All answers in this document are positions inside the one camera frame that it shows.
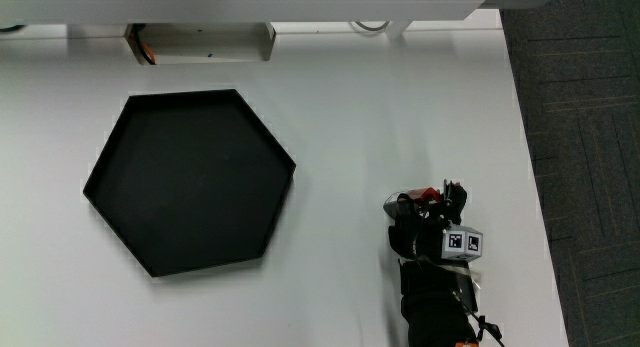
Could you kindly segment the person's right hand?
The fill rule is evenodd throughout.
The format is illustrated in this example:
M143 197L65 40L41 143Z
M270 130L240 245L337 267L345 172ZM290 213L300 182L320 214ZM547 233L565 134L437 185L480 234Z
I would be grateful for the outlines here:
M458 182L396 192L384 203L391 248L406 259L471 262L482 256L483 234L462 223L467 191Z

